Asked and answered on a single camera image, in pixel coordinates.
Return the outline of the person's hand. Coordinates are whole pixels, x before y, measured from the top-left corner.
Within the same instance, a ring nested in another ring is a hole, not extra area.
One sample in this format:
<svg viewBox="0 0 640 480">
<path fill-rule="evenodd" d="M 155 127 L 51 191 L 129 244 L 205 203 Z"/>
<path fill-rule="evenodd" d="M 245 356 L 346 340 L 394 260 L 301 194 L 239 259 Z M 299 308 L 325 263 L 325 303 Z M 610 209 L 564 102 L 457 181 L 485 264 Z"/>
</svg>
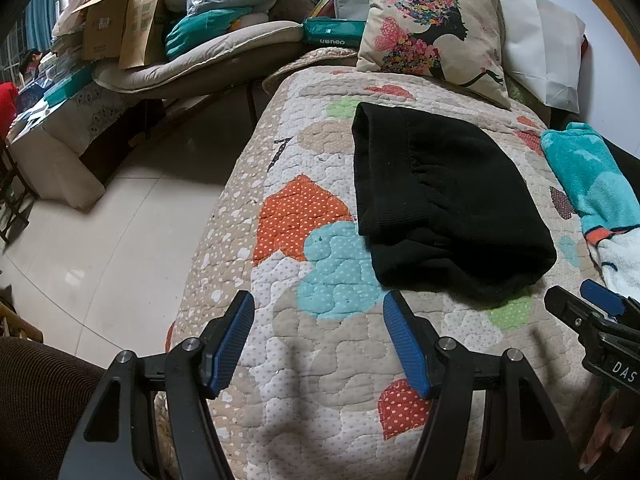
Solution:
<svg viewBox="0 0 640 480">
<path fill-rule="evenodd" d="M 638 418 L 637 397 L 627 390 L 616 389 L 604 401 L 600 418 L 579 461 L 579 468 L 588 471 L 605 451 L 620 452 L 634 430 Z"/>
</svg>

